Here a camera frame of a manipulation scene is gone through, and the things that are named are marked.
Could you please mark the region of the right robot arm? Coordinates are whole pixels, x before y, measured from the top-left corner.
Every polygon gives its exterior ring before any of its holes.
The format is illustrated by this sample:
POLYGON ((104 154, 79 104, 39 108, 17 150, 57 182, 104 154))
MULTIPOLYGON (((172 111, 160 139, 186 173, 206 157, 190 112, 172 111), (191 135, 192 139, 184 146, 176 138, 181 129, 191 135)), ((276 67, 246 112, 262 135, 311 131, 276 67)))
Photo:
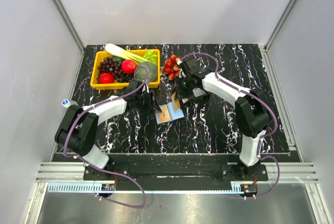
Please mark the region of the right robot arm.
POLYGON ((260 146, 271 122, 277 124, 275 114, 264 101, 260 89, 241 87, 217 73, 200 71, 181 75, 175 80, 175 98, 181 105, 197 103, 213 94, 234 106, 236 124, 242 134, 239 162, 232 173, 249 180, 260 166, 260 146))

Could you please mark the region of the black card holder wallet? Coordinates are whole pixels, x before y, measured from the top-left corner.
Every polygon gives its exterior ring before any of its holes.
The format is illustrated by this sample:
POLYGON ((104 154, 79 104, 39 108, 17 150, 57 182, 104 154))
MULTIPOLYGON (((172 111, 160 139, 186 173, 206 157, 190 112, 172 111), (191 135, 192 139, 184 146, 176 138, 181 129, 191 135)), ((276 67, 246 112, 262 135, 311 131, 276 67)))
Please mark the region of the black card holder wallet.
MULTIPOLYGON (((168 104, 165 104, 168 106, 168 110, 169 110, 169 113, 171 115, 171 120, 168 121, 168 122, 172 122, 172 121, 175 121, 175 120, 178 120, 178 119, 181 119, 183 118, 185 115, 182 111, 182 109, 178 109, 177 111, 174 111, 174 108, 172 106, 172 102, 169 102, 168 104)), ((163 124, 159 121, 158 119, 158 116, 159 116, 159 113, 160 112, 156 112, 155 115, 156 115, 156 120, 157 120, 157 124, 163 124)))

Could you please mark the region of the black card box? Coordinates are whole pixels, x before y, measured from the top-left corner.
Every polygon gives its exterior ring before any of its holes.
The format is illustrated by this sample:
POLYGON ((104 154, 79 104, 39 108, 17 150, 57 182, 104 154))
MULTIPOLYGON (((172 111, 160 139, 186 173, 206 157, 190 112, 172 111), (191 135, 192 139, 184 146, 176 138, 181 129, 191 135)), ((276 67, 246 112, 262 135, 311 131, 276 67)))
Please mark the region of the black card box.
POLYGON ((211 94, 207 91, 204 91, 200 88, 194 88, 193 93, 188 99, 190 104, 198 104, 198 103, 205 103, 209 100, 211 94))

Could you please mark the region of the brown credit card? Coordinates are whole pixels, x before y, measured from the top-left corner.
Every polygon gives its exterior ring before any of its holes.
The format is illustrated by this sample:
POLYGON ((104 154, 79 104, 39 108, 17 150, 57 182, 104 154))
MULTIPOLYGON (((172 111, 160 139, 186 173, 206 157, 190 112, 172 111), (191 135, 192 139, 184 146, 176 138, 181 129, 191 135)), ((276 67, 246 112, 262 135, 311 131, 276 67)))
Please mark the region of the brown credit card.
POLYGON ((171 120, 171 115, 167 105, 160 106, 161 112, 159 113, 158 119, 161 123, 168 122, 171 120))

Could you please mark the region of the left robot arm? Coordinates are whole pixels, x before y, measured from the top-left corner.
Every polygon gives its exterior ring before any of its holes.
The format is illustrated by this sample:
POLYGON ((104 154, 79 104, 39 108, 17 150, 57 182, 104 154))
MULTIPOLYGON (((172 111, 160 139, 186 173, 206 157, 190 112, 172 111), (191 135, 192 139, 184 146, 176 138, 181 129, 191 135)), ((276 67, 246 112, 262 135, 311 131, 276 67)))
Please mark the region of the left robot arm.
POLYGON ((55 142, 63 147, 65 156, 70 150, 85 163, 93 165, 95 174, 103 180, 112 176, 113 167, 108 164, 108 155, 95 144, 98 126, 131 110, 138 110, 144 115, 161 111, 154 92, 149 90, 145 82, 134 78, 119 93, 101 102, 80 107, 65 100, 63 108, 66 112, 56 131, 55 142))

